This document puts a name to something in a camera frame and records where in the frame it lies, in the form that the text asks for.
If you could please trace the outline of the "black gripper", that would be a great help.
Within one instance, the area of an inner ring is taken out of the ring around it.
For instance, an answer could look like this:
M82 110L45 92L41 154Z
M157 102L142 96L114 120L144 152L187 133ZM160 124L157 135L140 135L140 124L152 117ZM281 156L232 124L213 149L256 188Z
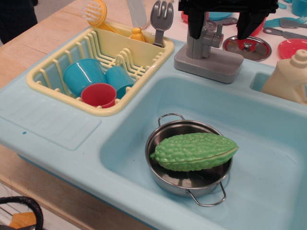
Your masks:
M275 13L277 0L179 0L178 10L188 12L189 35L199 39L204 12L240 12L237 38L248 38L264 21L266 14Z

